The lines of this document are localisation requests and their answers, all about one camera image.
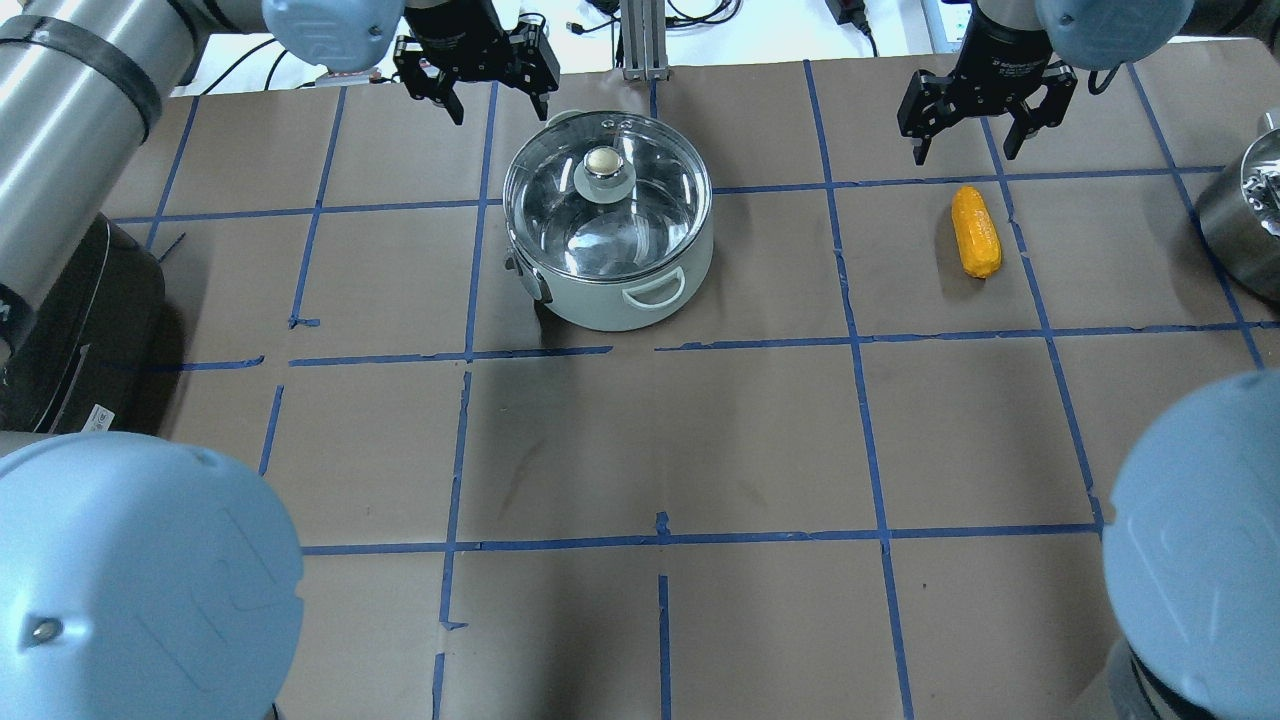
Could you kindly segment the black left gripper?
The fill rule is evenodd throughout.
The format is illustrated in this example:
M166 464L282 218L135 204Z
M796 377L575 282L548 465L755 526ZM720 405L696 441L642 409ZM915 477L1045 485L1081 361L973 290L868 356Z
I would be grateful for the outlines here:
M561 64L541 13L520 12L508 28L492 1L407 1L403 18L410 32L396 38L392 60L412 99L443 108L462 126L456 81L494 79L520 88L538 119L549 119Z

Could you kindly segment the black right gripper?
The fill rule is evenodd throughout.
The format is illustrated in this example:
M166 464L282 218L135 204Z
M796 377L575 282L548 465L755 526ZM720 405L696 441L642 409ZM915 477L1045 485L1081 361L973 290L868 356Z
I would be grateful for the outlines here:
M960 120L1010 115L1004 156L1059 127L1078 78L1055 50L1036 5L972 5L955 67L945 76L915 70L897 110L900 135L918 167L933 138Z

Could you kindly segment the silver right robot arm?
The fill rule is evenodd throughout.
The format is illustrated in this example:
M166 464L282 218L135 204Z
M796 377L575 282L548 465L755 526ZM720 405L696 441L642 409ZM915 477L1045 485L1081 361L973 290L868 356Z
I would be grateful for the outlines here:
M941 131L1011 118L1004 143L1059 124L1089 72L1178 35L1277 40L1275 1L974 1L955 68L916 72L897 113L916 164ZM1102 530L1121 635L1068 719L1277 716L1277 370L1204 386L1129 452Z

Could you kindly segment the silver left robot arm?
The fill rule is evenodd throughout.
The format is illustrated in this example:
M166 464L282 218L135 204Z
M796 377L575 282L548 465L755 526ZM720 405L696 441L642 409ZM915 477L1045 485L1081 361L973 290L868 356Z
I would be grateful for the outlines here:
M489 1L27 1L3 23L3 364L35 360L58 281L212 35L310 64L376 65L463 119L458 82L561 69L544 19ZM422 61L436 76L422 73ZM262 719L291 670L303 575L289 514L224 454L119 430L3 436L3 716Z

